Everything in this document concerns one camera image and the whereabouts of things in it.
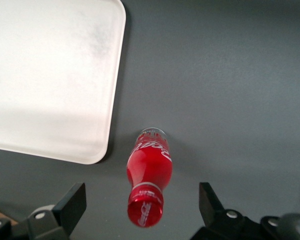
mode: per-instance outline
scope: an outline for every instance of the plastic tray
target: plastic tray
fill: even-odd
[[[125,22],[119,0],[0,0],[0,149],[103,158]]]

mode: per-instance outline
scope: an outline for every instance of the bottle label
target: bottle label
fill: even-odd
[[[147,141],[147,142],[140,142],[138,143],[135,148],[132,150],[132,153],[131,155],[139,150],[139,149],[144,149],[144,148],[154,148],[154,149],[161,149],[161,154],[167,158],[170,162],[172,162],[171,158],[170,158],[170,154],[168,152],[168,150],[166,150],[164,148],[164,146],[162,146],[161,144],[159,144],[158,142],[156,141]]]
[[[144,201],[141,206],[141,217],[140,219],[138,219],[138,224],[140,224],[140,226],[144,227],[146,225],[150,209],[151,209],[151,202],[146,203]]]

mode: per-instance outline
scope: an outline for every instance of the gray surface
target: gray surface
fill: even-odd
[[[85,182],[74,240],[187,240],[199,182],[254,221],[300,213],[300,1],[124,0],[109,151],[79,165],[0,150],[0,210],[22,220]],[[126,211],[126,163],[145,127],[168,135],[173,175],[158,225]]]

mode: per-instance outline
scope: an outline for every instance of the coca-cola bottle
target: coca-cola bottle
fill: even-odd
[[[151,227],[162,217],[162,191],[172,175],[169,146],[162,130],[150,127],[140,133],[126,171],[132,186],[128,216],[139,227]]]

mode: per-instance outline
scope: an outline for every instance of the red liquid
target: red liquid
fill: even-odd
[[[165,134],[156,128],[144,130],[127,163],[132,186],[128,215],[134,224],[150,227],[160,220],[164,205],[162,191],[171,175],[172,161]]]

